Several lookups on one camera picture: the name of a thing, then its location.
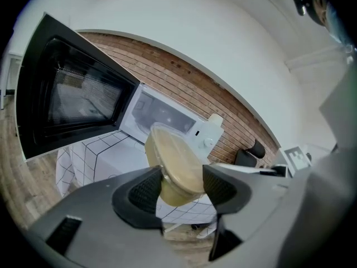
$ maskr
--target white ceiling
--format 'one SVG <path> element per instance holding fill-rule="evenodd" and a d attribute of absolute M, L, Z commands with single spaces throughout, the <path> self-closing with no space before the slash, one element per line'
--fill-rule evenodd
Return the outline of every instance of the white ceiling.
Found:
<path fill-rule="evenodd" d="M 297 14 L 293 0 L 230 0 L 254 17 L 276 40 L 286 60 L 337 46 L 327 31 Z"/>

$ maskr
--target blue face mask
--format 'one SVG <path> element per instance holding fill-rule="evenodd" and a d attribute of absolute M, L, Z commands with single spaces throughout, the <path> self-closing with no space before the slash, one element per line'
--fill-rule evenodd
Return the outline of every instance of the blue face mask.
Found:
<path fill-rule="evenodd" d="M 345 31 L 342 20 L 330 2 L 327 4 L 326 19 L 331 37 L 345 46 L 351 45 L 351 40 Z"/>

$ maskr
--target open microwave door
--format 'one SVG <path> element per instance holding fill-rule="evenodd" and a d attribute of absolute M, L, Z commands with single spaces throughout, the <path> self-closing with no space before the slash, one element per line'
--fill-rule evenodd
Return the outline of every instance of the open microwave door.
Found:
<path fill-rule="evenodd" d="M 25 159 L 119 128 L 140 81 L 45 14 L 27 46 L 16 91 Z"/>

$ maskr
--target clear plastic lid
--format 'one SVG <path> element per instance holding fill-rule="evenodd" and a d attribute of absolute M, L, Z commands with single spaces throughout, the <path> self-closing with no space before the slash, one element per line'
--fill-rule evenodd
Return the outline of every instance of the clear plastic lid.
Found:
<path fill-rule="evenodd" d="M 186 143 L 182 133 L 164 124 L 154 123 L 151 136 L 155 155 L 164 168 L 164 175 L 190 194 L 204 193 L 203 162 Z"/>

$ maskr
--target plastic container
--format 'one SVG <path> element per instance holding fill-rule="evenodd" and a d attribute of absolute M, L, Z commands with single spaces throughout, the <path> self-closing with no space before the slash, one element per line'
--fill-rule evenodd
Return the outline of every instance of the plastic container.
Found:
<path fill-rule="evenodd" d="M 160 197 L 179 207 L 200 198 L 204 193 L 204 164 L 186 143 L 182 134 L 161 123 L 154 123 L 145 143 L 150 166 L 162 166 Z"/>

